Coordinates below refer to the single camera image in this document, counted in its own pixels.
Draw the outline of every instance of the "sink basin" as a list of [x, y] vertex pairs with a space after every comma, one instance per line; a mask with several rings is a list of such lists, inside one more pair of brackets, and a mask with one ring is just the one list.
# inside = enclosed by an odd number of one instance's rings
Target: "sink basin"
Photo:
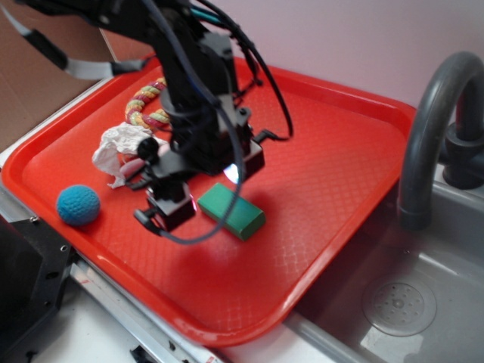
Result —
[[368, 361], [484, 361], [484, 199], [439, 182], [402, 230], [393, 188], [296, 311]]

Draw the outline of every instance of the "rope toy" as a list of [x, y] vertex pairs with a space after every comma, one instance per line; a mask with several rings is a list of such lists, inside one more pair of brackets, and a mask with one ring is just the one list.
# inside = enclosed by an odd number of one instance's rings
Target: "rope toy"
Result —
[[126, 122], [135, 126], [143, 126], [144, 128], [152, 131], [154, 129], [161, 129], [169, 125], [169, 116], [161, 108], [153, 113], [150, 113], [150, 115], [145, 115], [142, 113], [144, 107], [152, 102], [152, 100], [155, 99], [165, 87], [166, 80], [164, 77], [162, 77], [136, 92], [136, 94], [126, 105]]

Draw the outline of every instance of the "blue ball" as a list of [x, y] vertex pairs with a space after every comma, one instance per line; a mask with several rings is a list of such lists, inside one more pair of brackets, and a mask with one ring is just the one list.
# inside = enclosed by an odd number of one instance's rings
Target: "blue ball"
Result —
[[98, 217], [100, 208], [98, 195], [85, 185], [68, 187], [57, 199], [57, 213], [68, 225], [87, 225]]

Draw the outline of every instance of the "sink drain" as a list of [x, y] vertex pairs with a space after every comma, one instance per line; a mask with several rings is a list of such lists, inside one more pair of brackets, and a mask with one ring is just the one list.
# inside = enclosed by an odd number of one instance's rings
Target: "sink drain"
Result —
[[412, 276], [390, 275], [368, 285], [363, 294], [363, 311], [378, 330], [408, 337], [432, 323], [436, 299], [427, 286]]

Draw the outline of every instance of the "crumpled paper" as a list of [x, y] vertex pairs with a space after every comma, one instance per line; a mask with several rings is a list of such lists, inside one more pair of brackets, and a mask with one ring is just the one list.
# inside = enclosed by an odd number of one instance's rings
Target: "crumpled paper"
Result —
[[[139, 143], [149, 137], [153, 137], [153, 132], [150, 129], [128, 123], [114, 126], [101, 136], [101, 143], [92, 155], [92, 162], [99, 170], [115, 178], [113, 184], [108, 184], [112, 189], [122, 187], [125, 184], [118, 154], [135, 156]], [[158, 141], [160, 146], [167, 144], [160, 138], [154, 137], [154, 139]]]

